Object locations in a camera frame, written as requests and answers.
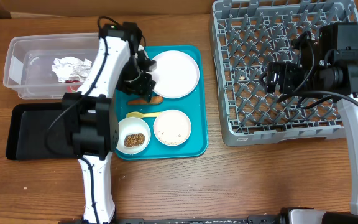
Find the white small bowl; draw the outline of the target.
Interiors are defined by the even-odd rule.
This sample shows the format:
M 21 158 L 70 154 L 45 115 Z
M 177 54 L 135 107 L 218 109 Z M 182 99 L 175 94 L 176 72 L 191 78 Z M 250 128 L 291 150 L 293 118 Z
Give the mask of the white small bowl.
M 145 142 L 137 147 L 125 147 L 124 139 L 127 135 L 142 133 L 145 136 Z M 119 141 L 117 150 L 123 154 L 134 155 L 142 152 L 149 144 L 151 132 L 149 125 L 139 118 L 125 118 L 119 122 Z

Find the brown food piece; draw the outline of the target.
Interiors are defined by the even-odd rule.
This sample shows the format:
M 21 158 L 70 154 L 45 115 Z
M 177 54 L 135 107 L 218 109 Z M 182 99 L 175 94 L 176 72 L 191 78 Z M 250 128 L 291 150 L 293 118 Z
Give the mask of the brown food piece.
M 137 147 L 143 145 L 145 136 L 142 133 L 127 135 L 124 139 L 125 147 Z

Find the red foil wrapper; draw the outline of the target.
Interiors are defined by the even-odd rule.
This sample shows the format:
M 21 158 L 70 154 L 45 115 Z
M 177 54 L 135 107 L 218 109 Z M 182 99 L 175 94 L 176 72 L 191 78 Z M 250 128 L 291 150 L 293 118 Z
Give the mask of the red foil wrapper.
M 68 83 L 67 92 L 69 93 L 76 93 L 77 89 L 82 85 L 79 80 L 67 80 L 65 83 Z

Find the foil sheet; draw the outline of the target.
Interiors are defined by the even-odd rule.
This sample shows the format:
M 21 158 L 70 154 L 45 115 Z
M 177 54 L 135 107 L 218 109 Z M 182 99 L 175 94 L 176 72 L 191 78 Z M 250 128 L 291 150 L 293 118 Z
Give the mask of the foil sheet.
M 92 61 L 76 57 L 55 58 L 52 71 L 61 83 L 84 82 L 90 74 Z

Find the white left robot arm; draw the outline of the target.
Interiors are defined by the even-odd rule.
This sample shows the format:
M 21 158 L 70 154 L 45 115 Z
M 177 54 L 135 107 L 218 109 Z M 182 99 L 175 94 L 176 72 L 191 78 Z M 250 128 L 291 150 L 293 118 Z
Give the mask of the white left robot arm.
M 114 92 L 152 99 L 157 66 L 145 51 L 145 37 L 136 23 L 108 17 L 98 24 L 99 49 L 90 74 L 76 93 L 65 93 L 62 112 L 44 135 L 50 153 L 63 157 L 49 143 L 52 129 L 63 121 L 70 157 L 78 159 L 83 174 L 85 210 L 80 223 L 113 223 L 116 206 L 111 190 L 111 160 L 119 141 Z

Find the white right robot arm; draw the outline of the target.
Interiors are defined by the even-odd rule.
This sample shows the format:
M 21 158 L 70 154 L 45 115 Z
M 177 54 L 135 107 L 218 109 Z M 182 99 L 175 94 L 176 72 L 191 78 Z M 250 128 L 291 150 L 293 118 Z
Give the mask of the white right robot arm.
M 337 104 L 351 164 L 351 209 L 344 213 L 284 208 L 275 223 L 358 223 L 358 23 L 322 26 L 317 40 L 305 32 L 291 46 L 299 51 L 298 62 L 270 62 L 259 83 L 266 93 L 278 89 L 278 101 L 298 96 L 315 98 L 312 107 L 328 100 Z

